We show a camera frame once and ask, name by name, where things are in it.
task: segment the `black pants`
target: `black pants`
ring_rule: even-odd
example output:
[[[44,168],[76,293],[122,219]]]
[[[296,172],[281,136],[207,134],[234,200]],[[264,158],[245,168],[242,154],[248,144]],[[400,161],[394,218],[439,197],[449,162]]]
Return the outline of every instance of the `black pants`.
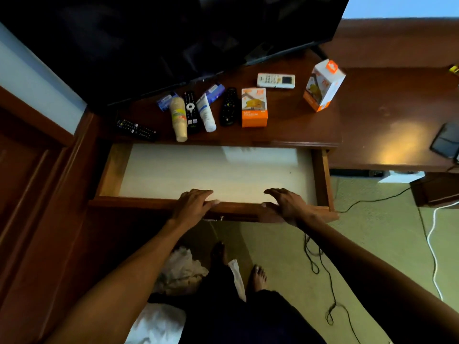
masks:
[[[262,290],[242,301],[228,266],[210,269],[187,311],[180,344],[318,343],[325,344],[284,297]]]

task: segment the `cream tube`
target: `cream tube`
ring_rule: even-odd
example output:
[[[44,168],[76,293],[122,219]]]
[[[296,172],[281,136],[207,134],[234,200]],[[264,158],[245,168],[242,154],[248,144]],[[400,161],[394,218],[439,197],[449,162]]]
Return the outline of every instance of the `cream tube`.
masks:
[[[201,116],[206,132],[215,132],[217,125],[213,119],[206,93],[204,93],[196,102],[196,107],[198,108],[199,115]]]
[[[175,139],[178,142],[185,142],[188,140],[185,101],[182,98],[172,98],[169,109],[171,110]]]

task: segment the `white cloth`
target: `white cloth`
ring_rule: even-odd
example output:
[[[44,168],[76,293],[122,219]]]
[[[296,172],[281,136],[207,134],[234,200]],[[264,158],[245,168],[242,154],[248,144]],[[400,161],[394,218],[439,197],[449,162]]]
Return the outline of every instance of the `white cloth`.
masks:
[[[237,260],[230,261],[228,266],[234,274],[239,297],[246,301]],[[208,273],[198,260],[193,260],[190,250],[180,247],[169,256],[153,290],[167,295],[190,295]],[[125,344],[177,344],[185,319],[185,312],[174,306],[147,303],[132,325]]]

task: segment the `orange logo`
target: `orange logo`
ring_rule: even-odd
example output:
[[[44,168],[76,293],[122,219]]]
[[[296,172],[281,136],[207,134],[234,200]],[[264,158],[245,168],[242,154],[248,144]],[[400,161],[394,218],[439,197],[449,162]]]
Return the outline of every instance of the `orange logo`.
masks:
[[[328,71],[334,74],[338,70],[338,65],[333,60],[329,60],[326,68],[328,69]]]

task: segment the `tiled floor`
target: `tiled floor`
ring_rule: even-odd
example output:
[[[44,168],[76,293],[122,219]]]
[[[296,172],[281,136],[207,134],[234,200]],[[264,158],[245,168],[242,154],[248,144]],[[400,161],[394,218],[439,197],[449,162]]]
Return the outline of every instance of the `tiled floor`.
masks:
[[[379,199],[397,194],[406,184],[379,184],[374,179],[333,179],[336,210],[343,211],[362,199]],[[433,209],[422,208],[427,229],[432,225]],[[437,213],[437,227],[432,245],[439,260],[437,281],[445,301],[459,311],[459,210],[443,209]],[[433,259],[428,250],[423,225],[411,191],[376,203],[359,203],[340,220],[331,224],[339,232],[387,261],[421,286],[437,294],[432,283]],[[269,288],[280,292],[317,329],[328,344],[356,343],[346,312],[333,312],[335,325],[329,326],[325,314],[332,304],[328,274],[313,274],[303,252],[303,233],[287,224],[201,222],[184,238],[193,255],[208,264],[208,254],[217,240],[225,242],[229,258],[237,258],[241,273],[248,277],[253,263],[268,274]],[[317,251],[315,243],[310,248]],[[321,267],[318,257],[313,257]],[[323,257],[330,270],[335,295],[351,314],[360,342],[387,344],[389,339],[365,311],[339,272]]]

